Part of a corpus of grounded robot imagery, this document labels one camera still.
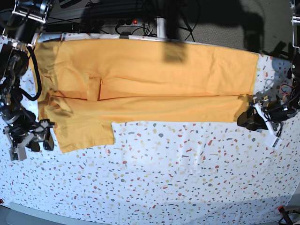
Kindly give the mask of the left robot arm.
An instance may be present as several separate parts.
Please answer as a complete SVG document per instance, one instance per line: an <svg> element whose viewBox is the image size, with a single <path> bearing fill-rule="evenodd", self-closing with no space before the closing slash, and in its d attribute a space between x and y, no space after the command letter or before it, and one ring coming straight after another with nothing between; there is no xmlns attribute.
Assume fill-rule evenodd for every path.
<svg viewBox="0 0 300 225"><path fill-rule="evenodd" d="M251 131L268 130L265 144L278 149L282 143L281 133L284 122L295 117L300 112L300 2L291 0L292 11L292 46L296 49L292 57L291 67L287 71L287 78L291 85L282 84L291 88L290 92L282 91L283 96L276 96L275 100L266 95L263 99L254 96L249 106L237 120L237 125Z"/></svg>

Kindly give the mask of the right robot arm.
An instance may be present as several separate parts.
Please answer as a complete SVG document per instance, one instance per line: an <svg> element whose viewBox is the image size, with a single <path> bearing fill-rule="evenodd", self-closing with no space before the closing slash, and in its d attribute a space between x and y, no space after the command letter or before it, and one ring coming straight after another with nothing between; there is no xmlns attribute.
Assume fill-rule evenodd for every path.
<svg viewBox="0 0 300 225"><path fill-rule="evenodd" d="M39 143L45 150L54 148L50 129L54 122L49 119L36 121L34 113L23 107L21 101L26 97L36 101L42 92L42 83L38 63L34 54L41 32L53 7L52 0L17 0L12 15L7 23L0 22L3 37L8 42L0 52L0 75L3 83L0 86L0 116L7 124L3 133L11 145L11 160L23 161L27 158L26 148L39 152ZM32 60L36 74L37 92L31 96L20 87L20 79Z"/></svg>

